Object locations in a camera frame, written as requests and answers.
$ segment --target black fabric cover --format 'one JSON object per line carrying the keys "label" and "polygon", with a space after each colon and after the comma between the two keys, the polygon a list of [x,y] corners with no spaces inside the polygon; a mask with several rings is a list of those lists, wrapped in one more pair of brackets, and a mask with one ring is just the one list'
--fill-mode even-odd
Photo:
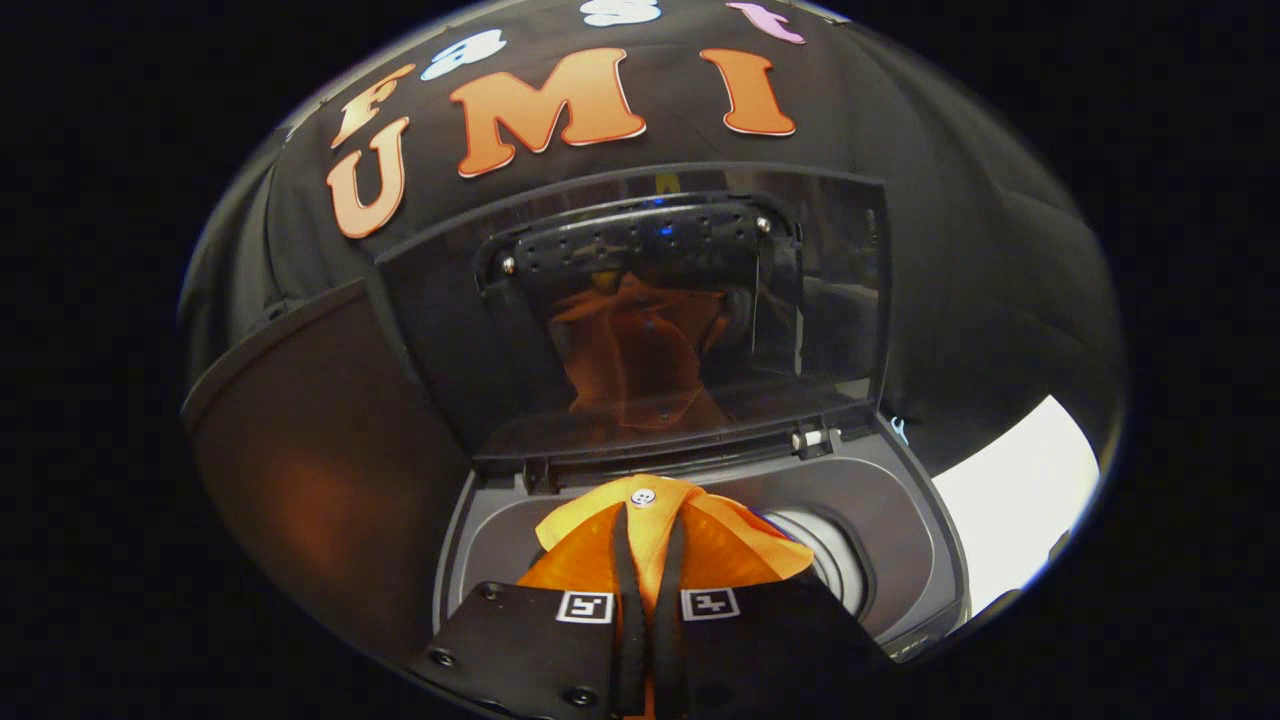
{"label": "black fabric cover", "polygon": [[[192,348],[188,382],[273,313],[361,275],[378,254],[460,213],[609,170],[772,161],[884,182],[893,241],[884,410],[906,419],[928,470],[973,454],[1046,395],[1101,454],[1123,395],[1124,351],[1098,241],[1066,190],[995,113],[924,60],[858,24],[760,3],[806,42],[771,37],[719,0],[660,1],[653,22],[604,28],[582,22],[580,0],[529,0],[429,38],[335,92],[297,127],[278,131],[214,213],[179,309]],[[497,54],[419,79],[438,53],[493,28],[507,41]],[[515,160],[460,177],[466,132],[462,106],[448,99],[454,88],[495,72],[541,87],[561,58],[591,47],[626,50],[618,72],[631,110],[648,124],[641,136],[571,147],[559,138],[566,110],[544,152],[502,131]],[[792,136],[724,127],[723,81],[699,58],[712,47],[773,63],[769,81],[796,122]],[[407,63],[415,69],[378,115],[330,149],[342,108]],[[403,202],[370,237],[348,240],[325,177],[362,150],[357,177],[371,201],[370,138],[401,117],[411,120],[402,138]]]}

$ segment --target metal screw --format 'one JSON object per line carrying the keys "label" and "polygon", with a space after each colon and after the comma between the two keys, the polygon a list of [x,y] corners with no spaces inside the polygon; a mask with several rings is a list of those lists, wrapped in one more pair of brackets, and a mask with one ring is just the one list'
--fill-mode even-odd
{"label": "metal screw", "polygon": [[586,688],[573,688],[564,693],[564,700],[567,700],[570,705],[586,707],[595,703],[595,693]]}
{"label": "metal screw", "polygon": [[444,652],[443,650],[433,650],[431,662],[435,662],[440,667],[453,667],[457,664],[457,660],[454,660],[452,655]]}

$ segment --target dark panel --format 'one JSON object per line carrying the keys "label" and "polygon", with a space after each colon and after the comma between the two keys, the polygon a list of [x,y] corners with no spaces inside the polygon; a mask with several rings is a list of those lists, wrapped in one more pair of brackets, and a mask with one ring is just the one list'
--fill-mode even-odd
{"label": "dark panel", "polygon": [[360,286],[224,356],[183,419],[228,528],[282,589],[365,652],[407,661],[425,647],[467,466]]}

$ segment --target transparent lid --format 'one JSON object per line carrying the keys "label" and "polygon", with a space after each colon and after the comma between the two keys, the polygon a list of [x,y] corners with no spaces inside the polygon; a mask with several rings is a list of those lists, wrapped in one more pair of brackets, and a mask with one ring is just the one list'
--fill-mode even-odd
{"label": "transparent lid", "polygon": [[[882,218],[851,177],[650,170],[517,197],[380,265],[477,459],[705,446],[874,404]],[[440,287],[460,260],[474,286]]]}

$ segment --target fisheye lens view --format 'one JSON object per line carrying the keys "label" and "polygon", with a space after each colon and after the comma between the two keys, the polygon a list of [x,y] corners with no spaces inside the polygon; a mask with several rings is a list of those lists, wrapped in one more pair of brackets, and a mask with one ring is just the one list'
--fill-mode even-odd
{"label": "fisheye lens view", "polygon": [[928,59],[799,1],[503,0],[348,60],[191,238],[180,420],[247,556],[424,696],[788,716],[1087,532],[1105,238]]}

